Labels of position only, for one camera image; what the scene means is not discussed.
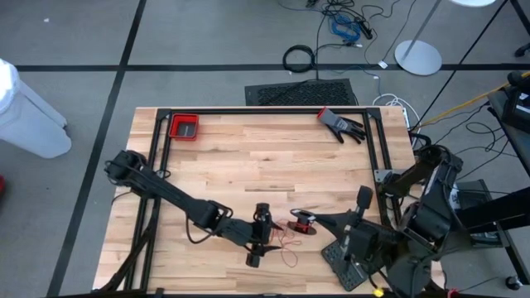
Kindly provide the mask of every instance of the yellow cable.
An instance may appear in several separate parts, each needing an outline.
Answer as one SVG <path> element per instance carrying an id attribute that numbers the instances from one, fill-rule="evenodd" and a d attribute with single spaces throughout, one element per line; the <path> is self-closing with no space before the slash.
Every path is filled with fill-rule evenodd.
<path id="1" fill-rule="evenodd" d="M 526 78 L 526 77 L 529 76 L 529 75 L 530 75 L 530 71 L 524 73 L 524 74 L 523 74 L 523 78 Z M 449 115 L 450 113 L 453 113 L 453 112 L 456 111 L 456 110 L 459 110 L 459 109 L 461 109 L 461 108 L 465 108 L 465 107 L 467 107 L 467 106 L 469 106 L 469 105 L 471 105 L 471 104 L 473 104 L 473 103 L 476 103 L 476 102 L 478 102 L 479 100 L 485 98 L 486 96 L 492 94 L 493 92 L 497 92 L 497 91 L 499 91 L 500 89 L 502 89 L 502 88 L 504 88 L 504 87 L 506 87 L 506 86 L 508 86 L 508 83 L 505 83 L 505 84 L 503 84 L 502 86 L 497 87 L 496 89 L 493 89 L 493 90 L 491 90 L 491 91 L 489 91 L 489 92 L 486 92 L 485 94 L 481 94 L 481 95 L 475 97 L 474 99 L 471 99 L 470 101 L 467 101 L 467 102 L 465 102 L 465 103 L 463 103 L 463 104 L 457 105 L 457 106 L 454 107 L 454 108 L 450 108 L 449 110 L 445 111 L 444 113 L 441 113 L 441 114 L 439 114 L 438 116 L 436 116 L 436 117 L 434 117 L 434 118 L 431 118 L 431 119 L 425 121 L 424 123 L 422 123 L 421 126 L 418 126 L 418 128 L 419 128 L 419 127 L 424 127 L 424 126 L 426 126 L 426 125 L 429 124 L 429 123 L 433 123 L 433 122 L 435 122 L 436 120 L 438 120 L 438 119 L 440 119 L 440 118 L 443 118 L 443 117 Z"/>

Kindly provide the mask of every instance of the power strip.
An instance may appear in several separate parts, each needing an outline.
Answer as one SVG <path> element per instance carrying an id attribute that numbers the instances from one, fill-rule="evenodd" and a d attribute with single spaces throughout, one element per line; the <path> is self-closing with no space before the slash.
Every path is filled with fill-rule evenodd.
<path id="1" fill-rule="evenodd" d="M 405 123 L 407 124 L 407 130 L 409 130 L 411 128 L 411 124 L 408 121 L 407 109 L 406 108 L 402 108 L 402 110 L 403 110 L 403 117 L 405 117 Z"/>

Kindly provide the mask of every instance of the white cable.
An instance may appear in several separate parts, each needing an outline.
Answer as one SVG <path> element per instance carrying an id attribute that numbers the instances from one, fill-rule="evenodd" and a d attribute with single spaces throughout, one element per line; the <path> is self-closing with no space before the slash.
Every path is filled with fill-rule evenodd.
<path id="1" fill-rule="evenodd" d="M 385 105 L 386 106 L 392 106 L 392 107 L 395 107 L 395 106 L 400 106 L 402 108 L 407 108 L 405 106 L 403 106 L 403 104 L 406 104 L 408 106 L 408 108 L 414 113 L 414 116 L 416 116 L 416 119 L 418 121 L 418 127 L 421 127 L 422 124 L 420 123 L 420 116 L 417 114 L 416 110 L 412 107 L 411 104 L 409 104 L 405 99 L 400 99 L 396 94 L 381 94 L 379 95 L 378 97 L 376 97 L 373 102 L 372 102 L 372 105 L 377 105 L 376 103 L 378 102 L 378 100 L 384 98 L 384 97 L 392 97 L 392 100 L 387 102 Z M 417 130 L 417 133 L 420 133 L 422 129 L 419 128 Z M 417 142 L 417 138 L 414 139 L 414 141 L 412 142 L 412 148 L 414 148 L 414 146 L 416 145 L 416 142 Z"/>

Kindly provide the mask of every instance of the blue cable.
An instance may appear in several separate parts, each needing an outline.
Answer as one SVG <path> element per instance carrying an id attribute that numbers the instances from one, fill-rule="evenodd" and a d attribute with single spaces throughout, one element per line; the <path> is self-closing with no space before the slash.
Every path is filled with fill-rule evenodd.
<path id="1" fill-rule="evenodd" d="M 357 22 L 352 22 L 349 17 L 341 14 L 330 17 L 330 31 L 331 33 L 342 37 L 344 41 L 356 42 L 361 37 L 361 28 Z"/>

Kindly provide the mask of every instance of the red cable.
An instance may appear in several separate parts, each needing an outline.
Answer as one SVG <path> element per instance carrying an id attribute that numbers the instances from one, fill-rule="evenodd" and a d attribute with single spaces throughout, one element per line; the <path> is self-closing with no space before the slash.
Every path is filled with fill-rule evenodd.
<path id="1" fill-rule="evenodd" d="M 294 237 L 296 236 L 295 235 L 295 232 L 290 230 L 288 227 L 287 227 L 287 223 L 288 221 L 285 220 L 285 219 L 281 219 L 279 220 L 278 222 L 276 222 L 276 224 L 282 228 L 282 230 L 277 230 L 277 229 L 273 229 L 272 233 L 271 233 L 271 239 L 270 241 L 272 241 L 275 237 L 277 237 L 278 239 L 278 242 L 280 243 L 280 254 L 282 256 L 282 260 L 283 262 L 290 268 L 294 268 L 296 267 L 296 265 L 298 264 L 298 256 L 296 255 L 295 252 L 293 252 L 291 249 L 287 248 L 287 245 L 301 245 L 301 241 L 300 240 L 292 240 L 292 241 L 287 241 L 287 242 L 284 242 L 284 239 L 285 238 L 288 238 L 288 239 L 294 239 Z M 292 253 L 292 255 L 294 256 L 295 258 L 295 261 L 294 261 L 294 264 L 290 264 L 286 261 L 285 259 L 285 256 L 284 256 L 284 252 L 285 251 L 288 251 L 290 253 Z"/>

